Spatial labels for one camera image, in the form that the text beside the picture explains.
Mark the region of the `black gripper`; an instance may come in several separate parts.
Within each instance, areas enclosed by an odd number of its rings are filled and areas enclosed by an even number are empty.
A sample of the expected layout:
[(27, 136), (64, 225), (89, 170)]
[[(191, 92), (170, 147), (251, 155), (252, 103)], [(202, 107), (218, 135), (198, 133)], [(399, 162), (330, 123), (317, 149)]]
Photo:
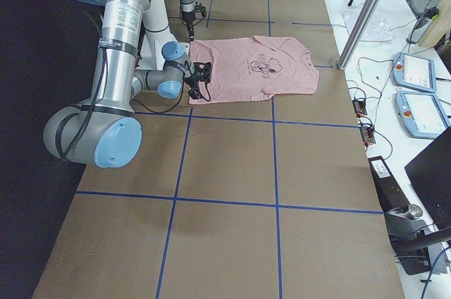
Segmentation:
[(188, 94), (191, 99), (203, 99), (204, 96), (200, 91), (199, 81), (195, 75), (190, 75), (185, 78), (185, 83), (189, 85), (190, 89)]
[(194, 41), (194, 22), (196, 21), (195, 11), (181, 11), (180, 18), (183, 25), (187, 28), (189, 41)]

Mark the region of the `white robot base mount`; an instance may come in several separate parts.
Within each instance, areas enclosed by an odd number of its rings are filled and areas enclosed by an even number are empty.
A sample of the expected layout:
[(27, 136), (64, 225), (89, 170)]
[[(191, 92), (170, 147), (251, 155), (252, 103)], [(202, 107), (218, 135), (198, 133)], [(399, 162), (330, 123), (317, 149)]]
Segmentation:
[(144, 39), (137, 69), (161, 70), (164, 63), (161, 54), (163, 45), (176, 41), (170, 29), (164, 0), (151, 0), (150, 8), (143, 13), (142, 26)]

